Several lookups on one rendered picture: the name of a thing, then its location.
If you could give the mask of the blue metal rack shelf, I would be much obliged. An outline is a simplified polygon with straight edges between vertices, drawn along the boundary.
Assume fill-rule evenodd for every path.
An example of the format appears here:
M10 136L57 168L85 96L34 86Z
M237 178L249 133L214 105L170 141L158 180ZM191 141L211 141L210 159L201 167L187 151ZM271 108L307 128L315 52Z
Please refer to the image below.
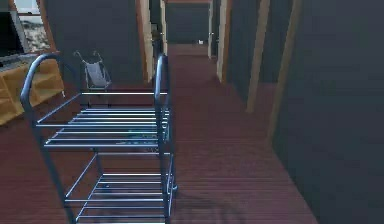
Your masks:
M170 224L178 186L167 56L144 89L89 90L79 79L41 113L31 93L43 63L61 61L56 53L34 59L20 102L67 224Z

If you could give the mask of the black television set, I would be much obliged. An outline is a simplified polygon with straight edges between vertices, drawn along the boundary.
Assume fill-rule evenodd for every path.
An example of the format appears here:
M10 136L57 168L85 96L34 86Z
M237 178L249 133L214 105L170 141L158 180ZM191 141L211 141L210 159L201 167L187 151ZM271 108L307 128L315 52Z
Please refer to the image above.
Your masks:
M28 51L29 44L17 12L0 11L0 68L7 67Z

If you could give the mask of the window with brown frame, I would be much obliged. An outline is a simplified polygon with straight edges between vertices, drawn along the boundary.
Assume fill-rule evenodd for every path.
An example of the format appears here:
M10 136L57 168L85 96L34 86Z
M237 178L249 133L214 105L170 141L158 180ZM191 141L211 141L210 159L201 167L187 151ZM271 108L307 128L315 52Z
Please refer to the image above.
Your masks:
M29 52L57 50L48 21L45 0L8 0L8 3L21 22Z

